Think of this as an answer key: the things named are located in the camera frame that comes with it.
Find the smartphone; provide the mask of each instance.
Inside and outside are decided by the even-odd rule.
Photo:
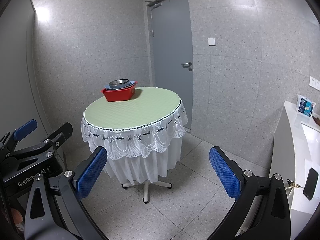
[[[303,189],[303,194],[307,197],[308,200],[311,200],[313,198],[313,194],[315,193],[316,185],[318,182],[318,176],[318,172],[316,172],[313,168],[309,170],[306,185]]]

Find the light switch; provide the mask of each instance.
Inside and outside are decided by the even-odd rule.
[[[313,77],[310,77],[309,86],[315,88],[316,87],[316,79]]]
[[[209,46],[216,46],[215,38],[208,38]]]
[[[320,81],[319,81],[319,80],[316,80],[316,86],[315,86],[315,89],[320,90]]]

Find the black and white beaded trim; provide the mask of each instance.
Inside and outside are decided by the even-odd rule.
[[[152,125],[152,124],[155,124],[155,123],[157,123],[157,122],[159,122],[159,121],[162,121],[162,120],[168,118],[170,115],[172,115],[175,111],[177,111],[180,106],[181,106],[181,99],[180,99],[180,103],[178,104],[178,106],[177,106],[170,114],[167,114],[166,116],[164,116],[164,117],[162,117],[162,118],[160,118],[160,119],[158,119],[158,120],[156,120],[156,121],[154,121],[154,122],[147,123],[147,124],[144,124],[144,125],[141,125],[141,126],[136,126],[136,127],[131,127],[131,128],[125,128],[125,129],[109,129],[109,128],[103,128],[103,127],[95,126],[95,125],[89,123],[89,122],[86,120],[86,118],[84,117],[84,112],[85,112],[85,111],[83,112],[82,117],[83,117],[84,121],[85,121],[88,125],[90,125],[90,126],[93,127],[93,128],[96,128],[96,129],[100,129],[100,130],[104,130],[104,131],[115,131],[115,132],[118,132],[118,131],[129,131],[129,130],[135,130],[135,129],[144,128],[144,127],[150,126],[150,125]]]

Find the gray cabinet door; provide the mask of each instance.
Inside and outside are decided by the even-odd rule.
[[[151,27],[156,87],[177,93],[185,106],[191,128],[193,53],[188,0],[165,0],[152,10]]]

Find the red container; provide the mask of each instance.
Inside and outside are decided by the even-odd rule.
[[[134,95],[137,83],[138,82],[136,81],[133,86],[119,90],[106,90],[104,88],[101,90],[101,93],[104,94],[108,102],[126,101]]]

